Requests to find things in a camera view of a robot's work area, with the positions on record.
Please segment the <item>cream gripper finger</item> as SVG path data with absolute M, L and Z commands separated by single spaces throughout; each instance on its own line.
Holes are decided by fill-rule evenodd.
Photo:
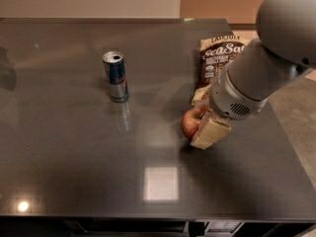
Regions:
M 197 92 L 198 92 L 197 109 L 201 113 L 209 112 L 211 110 L 211 107 L 209 105 L 208 90 L 199 89 Z
M 191 146 L 206 149 L 225 137 L 231 130 L 229 120 L 206 113 L 199 124 L 198 130 L 191 140 Z

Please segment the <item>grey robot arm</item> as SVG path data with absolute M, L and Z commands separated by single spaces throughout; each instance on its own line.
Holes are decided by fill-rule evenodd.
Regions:
M 196 90 L 193 108 L 182 118 L 190 145 L 206 149 L 247 119 L 268 96 L 316 68 L 316 0 L 264 0 L 257 14 L 258 36 Z

